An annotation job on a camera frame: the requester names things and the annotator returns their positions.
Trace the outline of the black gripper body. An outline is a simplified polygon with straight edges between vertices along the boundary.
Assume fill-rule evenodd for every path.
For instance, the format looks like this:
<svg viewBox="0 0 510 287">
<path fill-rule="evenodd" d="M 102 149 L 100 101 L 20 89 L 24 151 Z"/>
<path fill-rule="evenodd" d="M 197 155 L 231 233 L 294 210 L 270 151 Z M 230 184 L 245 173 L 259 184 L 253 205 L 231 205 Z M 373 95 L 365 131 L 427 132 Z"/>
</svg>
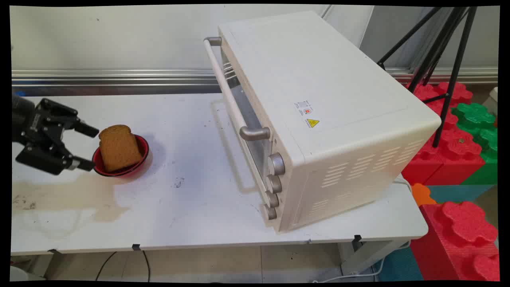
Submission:
<svg viewBox="0 0 510 287">
<path fill-rule="evenodd" d="M 64 145 L 65 129 L 60 125 L 50 125 L 37 111 L 37 105 L 25 97 L 12 96 L 12 142 L 21 145 Z"/>
</svg>

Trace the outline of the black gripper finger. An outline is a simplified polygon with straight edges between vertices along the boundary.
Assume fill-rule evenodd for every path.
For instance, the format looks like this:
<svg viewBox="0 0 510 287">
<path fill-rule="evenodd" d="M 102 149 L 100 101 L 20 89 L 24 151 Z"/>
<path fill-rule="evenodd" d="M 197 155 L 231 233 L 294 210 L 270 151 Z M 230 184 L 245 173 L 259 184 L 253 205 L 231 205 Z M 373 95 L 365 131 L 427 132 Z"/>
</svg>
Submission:
<svg viewBox="0 0 510 287">
<path fill-rule="evenodd" d="M 94 161 L 76 156 L 65 145 L 29 145 L 16 156 L 15 161 L 23 165 L 59 175 L 64 170 L 81 169 L 91 171 L 96 167 Z"/>
<path fill-rule="evenodd" d="M 50 125 L 60 124 L 66 130 L 75 130 L 90 138 L 94 138 L 100 132 L 99 129 L 90 126 L 78 117 L 78 111 L 69 106 L 62 105 L 43 98 L 37 104 L 37 111 L 43 115 L 43 119 Z"/>
</svg>

